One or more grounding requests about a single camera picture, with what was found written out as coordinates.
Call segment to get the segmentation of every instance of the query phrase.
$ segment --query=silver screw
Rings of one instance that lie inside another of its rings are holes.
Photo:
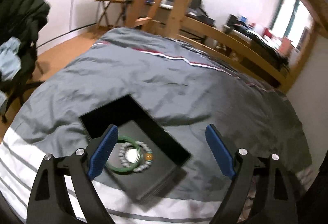
[[[78,150],[75,151],[76,155],[83,155],[84,154],[84,149],[80,148]]]
[[[277,155],[277,154],[272,154],[272,155],[271,155],[271,158],[272,158],[273,160],[279,160],[279,155]]]
[[[52,158],[52,154],[46,154],[45,156],[44,156],[44,160],[49,160],[49,159],[51,159]]]
[[[238,152],[239,152],[239,154],[241,154],[241,155],[247,155],[247,150],[246,149],[244,149],[244,148],[240,148],[239,150],[238,150]]]

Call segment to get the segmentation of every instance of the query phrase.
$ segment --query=black box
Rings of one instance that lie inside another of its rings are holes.
[[[120,175],[106,167],[117,184],[134,201],[141,202],[157,193],[166,182],[174,178],[191,156],[130,95],[86,113],[80,119],[90,140],[100,137],[112,123],[118,126],[119,135],[142,141],[151,148],[153,163],[141,173]],[[119,148],[119,144],[116,144],[109,157],[110,164],[115,167],[122,167]]]

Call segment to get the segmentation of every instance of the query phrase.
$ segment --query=bed sheet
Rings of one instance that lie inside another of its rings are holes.
[[[186,176],[144,205],[134,204],[106,171],[93,184],[116,223],[206,223],[230,185],[205,140],[213,123],[253,155],[277,153],[294,173],[311,165],[302,125],[282,93],[189,45],[129,28],[106,33],[37,88],[0,145],[0,191],[26,219],[42,158],[86,147],[79,116],[131,94],[191,154]],[[69,197],[83,219],[70,177]]]

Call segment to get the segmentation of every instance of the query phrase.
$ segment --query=window pane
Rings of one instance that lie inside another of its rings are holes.
[[[287,29],[289,20],[294,10],[296,0],[284,0],[281,9],[278,13],[278,17],[272,28],[272,33],[276,37],[282,38]]]
[[[292,41],[292,45],[296,48],[301,36],[303,34],[304,28],[310,28],[312,23],[312,18],[309,11],[305,8],[305,6],[300,2],[298,6],[295,20],[293,22],[292,28],[288,35],[288,39]]]

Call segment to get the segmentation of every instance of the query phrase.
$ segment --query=blue textured pad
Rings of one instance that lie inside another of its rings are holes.
[[[233,158],[211,125],[206,127],[205,138],[222,173],[232,179],[236,175]]]
[[[97,150],[90,158],[88,177],[93,180],[96,176],[101,174],[105,164],[109,158],[110,153],[113,151],[118,138],[118,128],[113,126],[106,134],[104,139],[99,144]]]

